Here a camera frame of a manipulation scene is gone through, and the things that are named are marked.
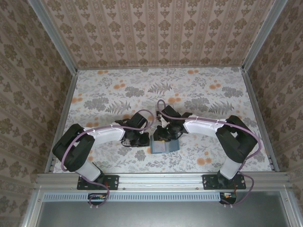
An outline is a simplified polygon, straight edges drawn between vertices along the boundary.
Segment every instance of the wallpaper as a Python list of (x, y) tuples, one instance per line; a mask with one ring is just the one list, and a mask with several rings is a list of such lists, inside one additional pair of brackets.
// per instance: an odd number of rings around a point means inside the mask
[(281, 171), (303, 211), (303, 1), (289, 0), (249, 69)]
[(42, 0), (79, 69), (241, 65), (274, 0)]
[[(89, 128), (110, 125), (140, 109), (156, 113), (157, 101), (164, 99), (181, 114), (214, 119), (237, 115), (260, 136), (239, 67), (84, 70), (78, 75), (65, 130), (74, 123)], [(142, 114), (152, 120), (148, 113)], [(113, 141), (94, 144), (88, 157), (105, 173), (217, 172), (225, 159), (217, 138), (199, 134), (184, 134), (180, 150), (168, 154), (151, 154), (150, 147), (127, 148)], [(60, 164), (57, 160), (54, 172), (62, 172)], [(243, 170), (271, 171), (264, 146)]]
[(22, 221), (71, 75), (25, 1), (0, 1), (0, 226)]

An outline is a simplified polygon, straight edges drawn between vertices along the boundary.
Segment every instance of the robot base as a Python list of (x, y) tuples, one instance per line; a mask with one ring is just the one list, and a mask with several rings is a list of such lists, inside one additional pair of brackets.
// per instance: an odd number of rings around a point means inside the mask
[[(118, 175), (105, 175), (103, 183), (109, 188), (109, 190), (118, 190), (119, 176)], [(83, 178), (78, 178), (77, 190), (106, 190), (99, 185), (91, 184), (85, 181)]]
[(203, 179), (204, 190), (217, 190), (217, 189), (234, 190), (235, 186), (237, 190), (246, 189), (244, 176), (240, 174), (235, 175), (235, 177), (226, 187), (222, 187), (222, 185), (219, 184), (217, 174), (202, 175), (202, 179)]

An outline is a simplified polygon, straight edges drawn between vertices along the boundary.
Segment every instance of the gray leaf pattern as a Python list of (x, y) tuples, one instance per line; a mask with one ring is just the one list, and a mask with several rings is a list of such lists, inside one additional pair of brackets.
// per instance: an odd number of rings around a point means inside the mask
[(231, 87), (223, 87), (222, 91), (225, 91), (224, 95), (228, 98), (243, 96), (243, 92)]
[(227, 114), (228, 111), (234, 109), (232, 104), (229, 104), (228, 101), (226, 103), (223, 101), (220, 102), (221, 103), (215, 102), (214, 104), (212, 104), (208, 111), (216, 114)]
[[(157, 101), (164, 99), (180, 114), (192, 112), (214, 119), (237, 115), (259, 134), (245, 89), (240, 68), (235, 67), (80, 70), (65, 130), (74, 123), (89, 128), (109, 125), (131, 118), (141, 109), (155, 113)], [(151, 121), (148, 113), (141, 114)], [(9, 122), (2, 125), (4, 133), (16, 131)], [(148, 132), (153, 134), (155, 128), (156, 125)], [(226, 155), (216, 138), (184, 134), (179, 144), (179, 151), (151, 154), (149, 147), (129, 148), (112, 141), (94, 144), (88, 159), (106, 173), (217, 172), (225, 161)], [(264, 148), (259, 156), (247, 161), (243, 170), (271, 170)], [(19, 177), (28, 174), (17, 165), (14, 172)], [(54, 172), (62, 172), (59, 161)]]
[(140, 97), (140, 96), (143, 96), (144, 95), (144, 91), (143, 90), (139, 90), (138, 88), (136, 87), (127, 87), (125, 88), (125, 91), (126, 91), (126, 94), (125, 96), (126, 97)]
[(193, 98), (191, 101), (186, 101), (184, 106), (190, 110), (199, 110), (201, 112), (205, 112), (208, 110), (209, 101), (207, 98)]
[(96, 109), (98, 111), (105, 110), (106, 106), (105, 104), (108, 104), (108, 98), (94, 98), (92, 101), (86, 101), (84, 103), (84, 107), (88, 108), (89, 110)]
[(114, 113), (114, 114), (122, 114), (125, 110), (130, 109), (130, 104), (126, 101), (125, 103), (122, 101), (116, 102), (114, 101), (108, 108), (106, 108), (106, 112)]
[(170, 84), (166, 83), (161, 83), (161, 84), (157, 84), (155, 83), (154, 85), (151, 86), (151, 88), (148, 90), (148, 92), (152, 92), (152, 93), (156, 93), (156, 94), (164, 94), (166, 91), (170, 91), (172, 89), (172, 87), (170, 86)]

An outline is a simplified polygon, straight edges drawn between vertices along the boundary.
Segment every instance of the purple cable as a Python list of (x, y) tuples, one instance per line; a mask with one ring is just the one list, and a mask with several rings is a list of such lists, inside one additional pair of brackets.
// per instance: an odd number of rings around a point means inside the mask
[(251, 191), (252, 191), (252, 189), (253, 189), (253, 187), (255, 185), (255, 181), (254, 181), (254, 179), (251, 176), (248, 176), (248, 175), (246, 175), (246, 174), (244, 174), (244, 173), (242, 173), (240, 171), (239, 171), (239, 173), (242, 174), (244, 177), (247, 177), (247, 178), (251, 179), (251, 187), (248, 190), (248, 192), (246, 193), (246, 195), (239, 202), (236, 202), (234, 204), (230, 204), (228, 201), (221, 199), (223, 202), (225, 202), (226, 204), (230, 205), (231, 207), (241, 204), (249, 196), (249, 194), (251, 193)]
[(261, 151), (261, 148), (262, 148), (262, 144), (261, 144), (261, 140), (258, 136), (256, 136), (256, 134), (252, 133), (250, 130), (247, 130), (241, 126), (238, 126), (238, 125), (235, 125), (235, 124), (230, 124), (230, 123), (227, 123), (227, 122), (224, 122), (224, 121), (219, 121), (219, 120), (215, 120), (215, 119), (209, 119), (209, 118), (204, 118), (204, 117), (198, 117), (198, 118), (195, 118), (195, 117), (171, 117), (171, 116), (168, 116), (166, 114), (164, 114), (161, 110), (160, 110), (160, 107), (159, 107), (159, 102), (163, 102), (164, 105), (165, 105), (165, 101), (163, 99), (159, 99), (158, 102), (157, 102), (157, 108), (158, 108), (158, 111), (160, 112), (160, 114), (162, 114), (163, 116), (167, 117), (167, 118), (170, 118), (170, 119), (173, 119), (173, 120), (201, 120), (201, 121), (206, 121), (206, 122), (212, 122), (212, 123), (219, 123), (219, 124), (225, 124), (225, 125), (228, 125), (230, 127), (234, 127), (234, 128), (237, 128), (237, 129), (240, 129), (246, 133), (248, 133), (249, 135), (251, 135), (253, 138), (255, 138), (255, 140), (258, 142), (259, 144), (259, 147), (258, 147), (258, 150), (249, 155), (247, 159), (255, 156), (256, 154), (258, 154), (260, 151)]
[(223, 122), (223, 121), (219, 121), (219, 120), (215, 120), (215, 119), (209, 119), (209, 118), (203, 118), (203, 117), (198, 117), (198, 118), (195, 118), (195, 117), (178, 118), (178, 117), (171, 117), (171, 116), (168, 116), (168, 115), (164, 114), (164, 113), (160, 110), (160, 107), (159, 107), (159, 103), (160, 103), (160, 102), (163, 102), (163, 103), (164, 103), (164, 106), (166, 106), (165, 101), (164, 101), (163, 99), (159, 99), (158, 102), (157, 102), (158, 111), (160, 112), (160, 114), (162, 114), (163, 116), (165, 116), (165, 117), (167, 117), (167, 118), (170, 118), (170, 119), (173, 119), (173, 120), (202, 120), (202, 121), (206, 121), (206, 122), (225, 124), (225, 125), (228, 125), (228, 126), (230, 126), (230, 127), (234, 127), (234, 128), (240, 129), (240, 130), (242, 130), (242, 131), (248, 133), (249, 135), (251, 135), (253, 138), (255, 138), (255, 140), (258, 142), (258, 145), (259, 145), (257, 151), (256, 151), (255, 153), (253, 153), (253, 154), (247, 156), (246, 159), (244, 160), (244, 162), (242, 163), (242, 165), (241, 165), (240, 168), (239, 168), (239, 173), (242, 174), (243, 176), (245, 176), (245, 177), (251, 179), (251, 181), (252, 181), (251, 187), (250, 187), (249, 191), (247, 192), (247, 194), (246, 194), (246, 195), (243, 197), (243, 199), (241, 199), (239, 202), (233, 204), (233, 206), (242, 203), (242, 202), (248, 197), (248, 195), (251, 193), (251, 191), (252, 191), (252, 189), (253, 189), (253, 187), (254, 187), (255, 182), (254, 182), (254, 180), (253, 180), (253, 178), (252, 178), (251, 176), (248, 176), (248, 175), (246, 175), (246, 174), (243, 174), (242, 172), (240, 172), (240, 170), (241, 170), (241, 169), (243, 168), (243, 166), (245, 165), (245, 162), (246, 162), (247, 159), (249, 159), (249, 158), (251, 158), (251, 157), (254, 157), (255, 155), (257, 155), (257, 154), (261, 151), (262, 144), (261, 144), (260, 138), (259, 138), (256, 134), (252, 133), (250, 130), (247, 130), (247, 129), (241, 127), (241, 126), (238, 126), (238, 125), (235, 125), (235, 124), (230, 124), (230, 123)]
[(100, 207), (100, 206), (102, 206), (102, 205), (108, 200), (108, 197), (109, 197), (109, 188), (108, 188), (107, 186), (105, 186), (104, 184), (90, 181), (89, 179), (87, 179), (87, 178), (84, 177), (84, 176), (81, 176), (81, 177), (82, 177), (85, 181), (87, 181), (88, 183), (95, 184), (95, 185), (99, 185), (99, 186), (101, 186), (101, 187), (103, 187), (103, 188), (106, 189), (107, 195), (106, 195), (105, 199), (104, 199), (99, 205), (93, 205), (93, 204), (91, 204), (91, 199), (92, 199), (93, 197), (97, 197), (97, 196), (91, 196), (91, 197), (89, 198), (89, 204), (90, 204), (91, 207)]
[(67, 171), (67, 169), (65, 169), (65, 167), (64, 167), (64, 162), (65, 162), (65, 159), (66, 159), (66, 157), (67, 157), (67, 155), (68, 155), (68, 152), (70, 152), (70, 149), (71, 149), (71, 147), (74, 145), (74, 143), (75, 143), (78, 139), (80, 139), (81, 136), (83, 136), (83, 135), (86, 134), (86, 133), (89, 133), (89, 132), (92, 132), (92, 131), (98, 131), (98, 130), (101, 130), (101, 129), (108, 129), (108, 128), (116, 128), (116, 129), (132, 129), (132, 130), (137, 130), (137, 131), (142, 131), (142, 130), (150, 129), (150, 128), (152, 127), (154, 121), (155, 121), (155, 117), (154, 117), (154, 115), (152, 114), (151, 111), (145, 110), (145, 109), (139, 110), (138, 113), (139, 113), (139, 112), (142, 112), (142, 111), (146, 111), (146, 112), (148, 112), (148, 113), (152, 116), (152, 122), (151, 122), (151, 124), (147, 125), (145, 128), (138, 129), (138, 128), (132, 128), (132, 127), (128, 127), (128, 126), (121, 126), (121, 125), (113, 125), (113, 126), (107, 125), (107, 126), (101, 126), (101, 127), (89, 129), (89, 130), (87, 130), (87, 131), (84, 131), (84, 132), (80, 133), (80, 134), (79, 134), (79, 135), (70, 143), (70, 145), (69, 145), (68, 148), (66, 149), (66, 151), (65, 151), (65, 153), (64, 153), (64, 155), (63, 155), (63, 157), (62, 157), (62, 160), (61, 160), (61, 169), (62, 169), (64, 172)]
[[(74, 145), (74, 143), (75, 143), (78, 139), (80, 139), (81, 136), (83, 136), (83, 135), (86, 134), (86, 133), (89, 133), (89, 132), (92, 132), (92, 131), (101, 130), (101, 129), (108, 129), (108, 128), (116, 128), (116, 129), (132, 129), (132, 130), (137, 130), (137, 131), (143, 131), (143, 130), (148, 130), (148, 129), (150, 129), (150, 128), (152, 127), (152, 125), (154, 124), (155, 117), (154, 117), (154, 115), (152, 114), (151, 111), (146, 110), (146, 109), (139, 110), (138, 113), (139, 113), (139, 112), (142, 112), (142, 111), (146, 111), (146, 112), (148, 112), (148, 113), (152, 116), (152, 122), (151, 122), (151, 124), (147, 125), (145, 128), (138, 129), (138, 128), (132, 128), (132, 127), (128, 127), (128, 126), (121, 126), (121, 125), (108, 125), (108, 126), (101, 126), (101, 127), (89, 129), (89, 130), (87, 130), (87, 131), (84, 131), (84, 132), (80, 133), (80, 134), (79, 134), (79, 135), (70, 143), (70, 145), (69, 145), (68, 148), (66, 149), (66, 151), (65, 151), (65, 153), (64, 153), (64, 155), (63, 155), (63, 157), (62, 157), (62, 160), (61, 160), (61, 169), (62, 169), (64, 172), (67, 171), (67, 169), (65, 169), (65, 167), (64, 167), (65, 159), (66, 159), (68, 153), (70, 152), (71, 147)], [(107, 190), (107, 196), (106, 196), (106, 198), (104, 199), (103, 202), (101, 202), (101, 203), (98, 205), (98, 206), (102, 206), (102, 205), (107, 201), (107, 199), (108, 199), (108, 197), (109, 197), (109, 188), (106, 187), (105, 185), (101, 184), (101, 183), (97, 183), (97, 182), (90, 181), (89, 179), (87, 179), (87, 178), (84, 177), (84, 176), (81, 176), (81, 177), (82, 177), (85, 181), (87, 181), (88, 183), (92, 183), (92, 184), (95, 184), (95, 185), (102, 186), (102, 187), (104, 187), (104, 188)], [(94, 206), (94, 205), (91, 204), (91, 198), (92, 198), (92, 197), (90, 197), (90, 199), (89, 199), (89, 204), (90, 204), (91, 206)]]

